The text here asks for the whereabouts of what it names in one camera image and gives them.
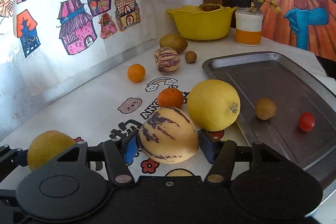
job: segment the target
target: baking tray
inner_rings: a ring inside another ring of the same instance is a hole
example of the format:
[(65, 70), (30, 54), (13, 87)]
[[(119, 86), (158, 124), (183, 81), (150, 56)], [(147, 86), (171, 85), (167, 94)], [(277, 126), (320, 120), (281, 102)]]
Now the baking tray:
[[(262, 141), (312, 174), (326, 188), (336, 178), (336, 96), (301, 66), (276, 52), (250, 52), (212, 58), (202, 65), (210, 79), (230, 83), (238, 92), (237, 124), (251, 146)], [(269, 98), (276, 115), (266, 121), (254, 104)], [(303, 112), (314, 115), (315, 127), (298, 127)]]

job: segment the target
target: white and orange jar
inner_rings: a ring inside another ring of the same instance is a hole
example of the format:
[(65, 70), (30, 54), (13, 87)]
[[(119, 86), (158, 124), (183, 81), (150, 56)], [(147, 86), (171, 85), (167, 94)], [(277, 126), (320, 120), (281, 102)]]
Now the white and orange jar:
[(244, 46), (257, 46), (261, 41), (263, 14), (250, 13), (247, 8), (236, 10), (236, 41)]

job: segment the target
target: red tomato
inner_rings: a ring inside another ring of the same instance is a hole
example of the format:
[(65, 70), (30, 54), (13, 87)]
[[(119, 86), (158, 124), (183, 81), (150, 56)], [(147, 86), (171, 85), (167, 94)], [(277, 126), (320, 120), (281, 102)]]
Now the red tomato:
[(304, 112), (301, 114), (299, 119), (299, 127), (302, 131), (309, 132), (313, 129), (315, 125), (315, 118), (309, 112)]

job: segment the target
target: yellow bowl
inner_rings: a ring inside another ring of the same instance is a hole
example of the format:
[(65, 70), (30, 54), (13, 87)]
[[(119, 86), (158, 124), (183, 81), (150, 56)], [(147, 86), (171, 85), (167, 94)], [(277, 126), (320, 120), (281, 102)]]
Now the yellow bowl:
[(175, 21), (178, 32), (187, 39), (214, 40), (229, 33), (231, 18), (237, 7), (223, 7), (211, 12), (189, 12), (182, 9), (167, 9)]

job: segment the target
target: orange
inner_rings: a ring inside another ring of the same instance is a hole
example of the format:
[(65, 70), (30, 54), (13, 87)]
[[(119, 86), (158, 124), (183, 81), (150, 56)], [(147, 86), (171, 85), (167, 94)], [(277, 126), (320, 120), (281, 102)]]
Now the orange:
[(178, 89), (167, 88), (159, 93), (157, 103), (159, 107), (172, 106), (181, 108), (183, 105), (184, 97), (182, 92)]
[(133, 64), (127, 70), (127, 77), (134, 83), (141, 82), (146, 75), (145, 68), (140, 64)]

